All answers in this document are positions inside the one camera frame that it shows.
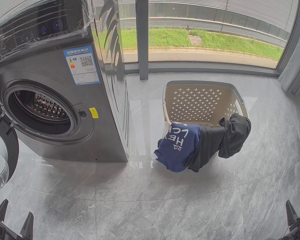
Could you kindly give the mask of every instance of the floor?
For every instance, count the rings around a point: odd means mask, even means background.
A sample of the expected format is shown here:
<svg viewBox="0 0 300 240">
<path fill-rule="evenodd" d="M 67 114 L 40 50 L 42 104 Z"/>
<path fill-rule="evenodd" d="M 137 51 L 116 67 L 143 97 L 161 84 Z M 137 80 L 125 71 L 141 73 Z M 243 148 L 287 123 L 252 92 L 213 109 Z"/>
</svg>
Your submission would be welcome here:
<svg viewBox="0 0 300 240">
<path fill-rule="evenodd" d="M 10 182 L 5 223 L 17 233 L 34 214 L 34 239 L 278 239 L 285 202 L 300 215 L 300 96 L 276 78 L 237 74 L 128 75 L 132 124 L 128 163 L 43 160 L 23 143 Z M 162 94 L 170 80 L 229 82 L 244 98 L 252 131 L 229 159 L 198 173 L 173 173 L 150 153 L 163 133 Z"/>
</svg>

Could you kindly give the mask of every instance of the building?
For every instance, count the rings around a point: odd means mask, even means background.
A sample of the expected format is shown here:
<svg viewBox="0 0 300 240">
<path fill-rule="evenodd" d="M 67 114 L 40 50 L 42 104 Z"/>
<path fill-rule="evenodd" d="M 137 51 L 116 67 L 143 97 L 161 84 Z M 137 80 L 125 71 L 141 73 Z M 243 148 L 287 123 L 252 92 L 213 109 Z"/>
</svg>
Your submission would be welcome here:
<svg viewBox="0 0 300 240">
<path fill-rule="evenodd" d="M 299 0 L 149 0 L 149 27 L 195 28 L 285 47 Z M 122 28 L 136 27 L 135 0 L 119 0 Z"/>
</svg>

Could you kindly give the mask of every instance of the blue shirt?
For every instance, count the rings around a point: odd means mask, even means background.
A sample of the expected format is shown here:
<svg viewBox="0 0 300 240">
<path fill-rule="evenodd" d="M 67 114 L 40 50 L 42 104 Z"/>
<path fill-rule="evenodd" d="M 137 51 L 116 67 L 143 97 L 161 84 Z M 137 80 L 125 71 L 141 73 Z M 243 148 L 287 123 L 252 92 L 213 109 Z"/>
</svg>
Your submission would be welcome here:
<svg viewBox="0 0 300 240">
<path fill-rule="evenodd" d="M 168 170 L 178 173 L 186 167 L 184 163 L 199 145 L 201 126 L 172 122 L 167 135 L 158 141 L 154 151 L 157 160 Z"/>
</svg>

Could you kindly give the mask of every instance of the play pause button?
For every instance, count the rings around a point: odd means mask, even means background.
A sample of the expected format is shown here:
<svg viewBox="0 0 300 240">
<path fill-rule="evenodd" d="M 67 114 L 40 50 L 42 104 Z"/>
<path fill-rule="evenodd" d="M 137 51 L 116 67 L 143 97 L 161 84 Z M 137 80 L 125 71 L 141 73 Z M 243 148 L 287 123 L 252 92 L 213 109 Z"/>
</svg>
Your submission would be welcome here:
<svg viewBox="0 0 300 240">
<path fill-rule="evenodd" d="M 56 30 L 59 30 L 60 28 L 62 28 L 62 22 L 57 20 L 55 23 L 54 23 L 54 28 Z"/>
</svg>

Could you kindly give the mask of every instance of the plastic wrap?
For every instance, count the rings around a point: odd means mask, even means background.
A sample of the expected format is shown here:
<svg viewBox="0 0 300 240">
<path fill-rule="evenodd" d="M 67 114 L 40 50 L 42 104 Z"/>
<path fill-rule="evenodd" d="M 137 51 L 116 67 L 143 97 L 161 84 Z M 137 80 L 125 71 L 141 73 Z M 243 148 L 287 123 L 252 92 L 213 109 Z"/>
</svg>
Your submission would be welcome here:
<svg viewBox="0 0 300 240">
<path fill-rule="evenodd" d="M 0 0 L 0 59 L 51 40 L 87 34 L 94 21 L 92 1 L 64 0 L 74 11 L 81 7 L 76 17 L 66 6 L 53 4 L 57 1 L 60 0 Z M 54 28 L 49 20 L 55 21 Z"/>
</svg>

